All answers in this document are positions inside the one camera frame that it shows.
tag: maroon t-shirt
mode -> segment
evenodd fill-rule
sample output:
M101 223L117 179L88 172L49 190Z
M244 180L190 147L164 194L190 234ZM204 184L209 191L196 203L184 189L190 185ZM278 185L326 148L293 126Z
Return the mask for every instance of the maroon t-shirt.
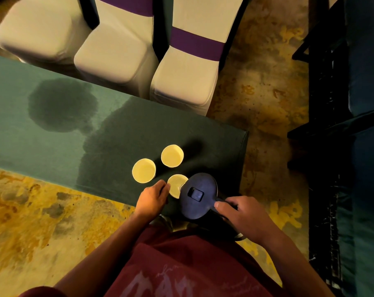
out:
M65 297L38 287L21 297ZM235 242L149 226L105 297L288 296Z

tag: left hand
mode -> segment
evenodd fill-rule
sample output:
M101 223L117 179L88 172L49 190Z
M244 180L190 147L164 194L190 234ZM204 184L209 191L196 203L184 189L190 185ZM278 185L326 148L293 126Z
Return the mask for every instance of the left hand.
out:
M145 188L140 194L139 200L137 200L135 215L143 217L149 222L154 220L164 208L169 190L170 184L167 184L164 180Z

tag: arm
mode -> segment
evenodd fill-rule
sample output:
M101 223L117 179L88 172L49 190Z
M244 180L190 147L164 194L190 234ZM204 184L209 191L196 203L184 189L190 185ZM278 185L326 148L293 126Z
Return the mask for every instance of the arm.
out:
M106 292L107 280L123 255L130 251L144 228L160 214L170 185L160 180L145 188L135 212L91 254L66 274L55 288L68 297L97 296Z
M293 241L280 230L253 197L229 197L216 202L218 212L230 220L249 240L264 247L271 256L283 286L295 297L330 297L331 290L311 267Z

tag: yellow stained floor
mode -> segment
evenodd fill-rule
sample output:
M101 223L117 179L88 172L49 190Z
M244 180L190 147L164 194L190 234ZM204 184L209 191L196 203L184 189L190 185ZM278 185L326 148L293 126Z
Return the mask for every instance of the yellow stained floor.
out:
M0 3L0 21L16 0ZM250 131L240 192L255 196L308 257L308 184L287 169L287 132L308 122L308 66L291 60L308 0L253 0L220 73L208 117ZM16 59L0 49L0 55ZM0 297L53 285L133 207L0 170ZM273 279L260 246L240 242Z

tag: hand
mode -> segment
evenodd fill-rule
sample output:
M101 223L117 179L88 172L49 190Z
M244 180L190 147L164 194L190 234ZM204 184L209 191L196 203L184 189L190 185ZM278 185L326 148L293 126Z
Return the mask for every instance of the hand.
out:
M135 215L143 217L149 222L154 220L164 208L169 190L170 184L166 184L163 180L145 188L137 200Z
M214 207L252 242L263 246L273 236L282 232L254 197L229 197L226 201L237 205L238 210L232 208L227 202L217 201Z

